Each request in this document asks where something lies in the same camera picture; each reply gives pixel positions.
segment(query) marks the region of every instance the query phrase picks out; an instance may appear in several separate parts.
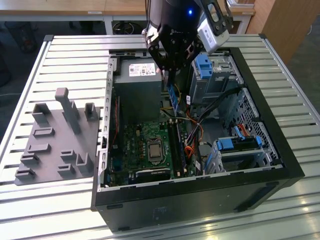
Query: label sticker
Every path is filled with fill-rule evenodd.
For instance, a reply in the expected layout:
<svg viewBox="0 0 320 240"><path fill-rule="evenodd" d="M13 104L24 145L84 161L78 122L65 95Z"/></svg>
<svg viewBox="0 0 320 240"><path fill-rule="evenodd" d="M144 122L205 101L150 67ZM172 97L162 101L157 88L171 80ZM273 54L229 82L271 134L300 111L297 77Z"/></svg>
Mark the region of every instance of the label sticker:
<svg viewBox="0 0 320 240"><path fill-rule="evenodd" d="M191 104L191 97L189 95L186 96L186 104Z"/></svg>
<svg viewBox="0 0 320 240"><path fill-rule="evenodd" d="M195 161L195 167L201 171L201 166L200 166L200 163L198 161Z"/></svg>
<svg viewBox="0 0 320 240"><path fill-rule="evenodd" d="M88 11L88 14L102 14L102 11Z"/></svg>
<svg viewBox="0 0 320 240"><path fill-rule="evenodd" d="M154 76L156 67L154 63L130 64L129 77Z"/></svg>

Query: aluminum table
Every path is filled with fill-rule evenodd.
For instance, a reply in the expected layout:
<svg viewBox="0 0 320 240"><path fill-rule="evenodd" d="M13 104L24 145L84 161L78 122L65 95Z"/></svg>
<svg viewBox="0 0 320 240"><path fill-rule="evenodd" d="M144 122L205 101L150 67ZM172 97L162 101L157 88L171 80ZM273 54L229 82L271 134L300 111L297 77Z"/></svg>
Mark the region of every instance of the aluminum table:
<svg viewBox="0 0 320 240"><path fill-rule="evenodd" d="M44 41L0 145L0 239L313 239L320 236L320 116L267 39L232 35L305 173L254 210L112 233L91 212L93 179L15 186L35 103L59 109L69 89L78 108L103 108L109 50L141 49L141 36L55 36Z"/></svg>

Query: blue plastic latch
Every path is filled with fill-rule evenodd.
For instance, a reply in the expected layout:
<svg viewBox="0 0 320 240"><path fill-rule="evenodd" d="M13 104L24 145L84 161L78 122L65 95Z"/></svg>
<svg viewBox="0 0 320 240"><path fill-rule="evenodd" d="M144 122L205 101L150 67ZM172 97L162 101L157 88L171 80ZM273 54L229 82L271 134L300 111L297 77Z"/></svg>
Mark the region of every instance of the blue plastic latch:
<svg viewBox="0 0 320 240"><path fill-rule="evenodd" d="M216 142L216 146L218 147L218 150L219 150L219 151L222 149L222 144L221 144L220 140L218 140L218 141Z"/></svg>
<svg viewBox="0 0 320 240"><path fill-rule="evenodd" d="M200 54L195 58L195 64L198 68L201 79L210 79L213 74L212 62L205 54Z"/></svg>
<svg viewBox="0 0 320 240"><path fill-rule="evenodd" d="M199 69L201 79L210 79L212 76L212 69Z"/></svg>
<svg viewBox="0 0 320 240"><path fill-rule="evenodd" d="M245 140L246 138L241 134L241 132L239 131L239 128L237 126L234 127L234 130L236 131L236 134L238 134L239 138L241 138L242 140Z"/></svg>
<svg viewBox="0 0 320 240"><path fill-rule="evenodd" d="M198 69L210 69L211 68L211 61L205 54L199 54L195 58L195 63Z"/></svg>
<svg viewBox="0 0 320 240"><path fill-rule="evenodd" d="M260 136L256 136L255 137L256 143L258 144L258 146L261 148L262 147L262 140Z"/></svg>
<svg viewBox="0 0 320 240"><path fill-rule="evenodd" d="M219 139L219 141L222 144L223 149L234 149L234 144L232 143L231 138L224 138L224 139Z"/></svg>

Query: floor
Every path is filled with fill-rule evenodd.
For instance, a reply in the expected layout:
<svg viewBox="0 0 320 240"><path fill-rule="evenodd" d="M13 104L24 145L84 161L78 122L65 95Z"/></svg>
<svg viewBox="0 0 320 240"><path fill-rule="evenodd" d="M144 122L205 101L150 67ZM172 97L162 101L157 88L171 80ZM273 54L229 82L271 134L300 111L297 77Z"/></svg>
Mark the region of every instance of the floor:
<svg viewBox="0 0 320 240"><path fill-rule="evenodd" d="M34 22L32 28L38 48L33 53L25 54L20 51L4 23L0 22L0 57L4 59L12 74L11 81L0 87L0 142L18 103L19 94L24 90L45 35L81 35L83 33L79 22L73 22L73 28L70 28L68 22ZM105 35L105 24L94 22L93 31L97 35Z"/></svg>
<svg viewBox="0 0 320 240"><path fill-rule="evenodd" d="M287 65L291 74L320 113L320 15L312 24L312 31Z"/></svg>
<svg viewBox="0 0 320 240"><path fill-rule="evenodd" d="M12 80L0 87L0 141L2 140L11 116L22 93L29 73L36 60L40 44L45 35L81 35L81 26L74 22L70 28L68 22L35 22L32 23L38 50L33 53L21 53L3 22L0 22L0 56L4 58ZM95 22L95 34L106 34L104 23ZM312 32L305 40L288 64L288 68L300 84L305 94L309 97L318 112L320 112L320 16L312 25Z"/></svg>

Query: motherboard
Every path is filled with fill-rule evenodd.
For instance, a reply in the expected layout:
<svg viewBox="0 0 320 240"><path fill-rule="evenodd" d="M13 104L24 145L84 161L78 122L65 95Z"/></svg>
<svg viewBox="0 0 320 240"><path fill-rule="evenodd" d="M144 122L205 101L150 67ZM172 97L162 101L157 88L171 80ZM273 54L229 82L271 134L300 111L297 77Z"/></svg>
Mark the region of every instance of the motherboard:
<svg viewBox="0 0 320 240"><path fill-rule="evenodd" d="M193 171L185 169L187 166L183 164L184 153L178 146L171 149L170 125L169 122L144 122L124 126L122 154L113 156L111 161L112 186L174 179L182 177L183 173L192 176ZM187 138L184 122L179 124L179 133L181 141ZM183 158L173 158L174 151L183 154ZM181 173L176 171L178 165Z"/></svg>

